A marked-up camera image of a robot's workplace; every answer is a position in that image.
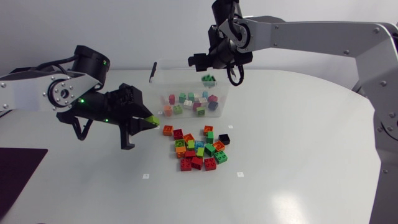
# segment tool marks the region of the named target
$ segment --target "plastic container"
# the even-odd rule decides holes
[[[197,118],[197,117],[219,117],[223,114],[224,105],[226,103],[230,83],[227,79],[225,70],[208,69],[204,72],[196,72],[195,67],[188,66],[188,60],[158,60],[157,65],[154,65],[150,77],[150,86],[159,97],[158,111],[163,111],[166,118]],[[214,76],[215,82],[203,82],[201,78],[205,75]],[[197,94],[199,98],[203,98],[203,92],[207,92],[207,96],[216,96],[216,102],[201,103],[201,111],[205,114],[198,114],[193,107],[199,102],[199,99],[194,99],[192,108],[184,107],[184,103],[180,102],[180,94],[186,95],[185,100],[189,100],[189,93]],[[169,100],[169,96],[174,95],[175,102]],[[171,106],[172,112],[165,113],[165,106]],[[177,114],[178,105],[182,109],[182,113]]]

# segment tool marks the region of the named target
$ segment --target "green lego brick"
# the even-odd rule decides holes
[[[213,131],[208,131],[207,132],[207,137],[206,137],[206,142],[212,144],[214,141],[214,132]]]
[[[214,158],[216,159],[218,164],[222,164],[228,159],[224,151],[214,153]]]
[[[205,154],[205,148],[204,147],[199,147],[197,150],[197,157],[203,158],[203,155]]]
[[[182,108],[180,105],[173,106],[173,110],[175,114],[182,114]]]
[[[214,156],[216,152],[216,148],[212,144],[206,144],[205,146],[205,153],[208,154],[210,157]]]
[[[180,93],[180,103],[184,103],[186,99],[187,99],[186,94],[185,93]]]
[[[195,101],[195,95],[193,93],[188,93],[188,100],[194,102]]]
[[[160,125],[159,118],[155,117],[154,115],[149,116],[149,117],[145,118],[144,120],[146,120],[154,125],[157,125],[157,126]]]
[[[197,108],[197,114],[198,116],[204,116],[205,115],[205,108],[203,106],[200,106]]]
[[[187,150],[191,151],[195,149],[195,141],[194,140],[189,140],[187,143]]]
[[[184,139],[175,140],[175,147],[181,147],[181,146],[185,146],[185,140]]]

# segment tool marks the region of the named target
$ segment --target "lego brick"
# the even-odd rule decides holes
[[[205,169],[206,171],[215,170],[217,168],[216,160],[214,158],[205,159]]]
[[[204,147],[198,147],[197,157],[203,158],[204,155],[205,155],[205,148]]]
[[[218,97],[215,95],[211,95],[207,98],[208,102],[217,102],[218,101]]]
[[[218,164],[222,164],[223,162],[227,161],[228,156],[226,156],[224,151],[214,153],[214,158],[216,159]]]
[[[212,126],[205,126],[205,128],[203,129],[203,135],[207,136],[207,132],[209,131],[213,131],[213,127]]]
[[[208,98],[208,92],[207,92],[207,91],[204,91],[204,92],[201,94],[201,97],[206,98],[206,100],[207,100],[207,98]]]
[[[225,146],[221,141],[215,142],[213,146],[216,148],[217,152],[224,151],[225,149]]]
[[[198,107],[200,107],[200,103],[193,103],[192,109],[194,111],[196,111]]]
[[[180,103],[184,103],[184,101],[186,99],[187,99],[187,96],[185,95],[185,93],[180,93],[180,96],[179,96]]]
[[[181,146],[185,146],[184,139],[175,140],[175,147],[181,147]]]
[[[173,110],[175,114],[182,114],[182,108],[180,105],[173,106]]]
[[[231,140],[229,140],[228,134],[220,134],[218,136],[218,140],[220,140],[225,146],[231,142]]]
[[[193,93],[188,93],[188,100],[195,101],[195,95]]]
[[[185,140],[185,142],[186,142],[187,144],[188,144],[188,141],[189,141],[189,140],[195,140],[195,139],[193,138],[192,134],[186,134],[186,135],[183,136],[183,138],[184,138],[184,140]]]
[[[177,158],[182,158],[185,156],[185,152],[187,148],[185,146],[180,146],[175,148],[175,153],[177,154]]]
[[[208,104],[207,99],[204,97],[199,98],[199,103],[200,103],[200,106],[207,106],[207,104]]]
[[[209,110],[214,111],[214,110],[217,109],[217,107],[218,107],[218,103],[217,102],[212,101],[212,102],[209,103]]]
[[[204,116],[205,115],[205,111],[206,111],[206,109],[204,107],[200,106],[200,107],[197,108],[197,115],[198,116]]]
[[[206,143],[212,144],[214,141],[214,132],[213,131],[208,131],[207,132],[207,137],[206,137]]]
[[[150,122],[151,124],[157,125],[157,126],[160,125],[159,118],[155,117],[154,115],[149,116],[149,117],[145,118],[144,120]]]
[[[185,157],[188,159],[192,159],[195,156],[197,156],[195,150],[185,152]]]
[[[166,116],[172,115],[172,107],[170,105],[164,106],[164,115],[166,115]]]
[[[177,129],[173,131],[174,140],[183,139],[183,134],[181,129]]]
[[[216,148],[212,144],[205,145],[205,153],[206,154],[208,154],[209,156],[214,156],[215,152],[216,152]]]
[[[181,171],[190,171],[192,170],[191,159],[181,159]]]
[[[203,165],[203,158],[193,157],[191,160],[191,166],[195,169],[201,170],[201,166]]]
[[[171,105],[174,105],[174,104],[175,104],[175,95],[174,95],[174,94],[171,94],[171,95],[169,96],[169,103],[170,103]]]
[[[192,103],[192,101],[190,101],[190,100],[185,100],[184,101],[184,108],[185,109],[192,109],[192,106],[193,106],[193,103]]]
[[[189,140],[188,142],[187,142],[187,150],[188,151],[193,151],[193,152],[195,152],[195,141],[194,140]]]
[[[172,136],[173,135],[173,126],[165,125],[163,128],[163,135]]]

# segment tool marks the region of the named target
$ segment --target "table surface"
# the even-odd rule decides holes
[[[2,147],[49,149],[2,223],[367,223],[380,167],[370,102],[308,75],[245,73],[220,118],[160,119],[229,134],[228,161],[209,172],[180,172],[161,129],[124,151],[117,126],[94,123],[79,141],[50,112],[0,119]],[[110,71],[104,90],[134,85],[157,114],[149,74]]]

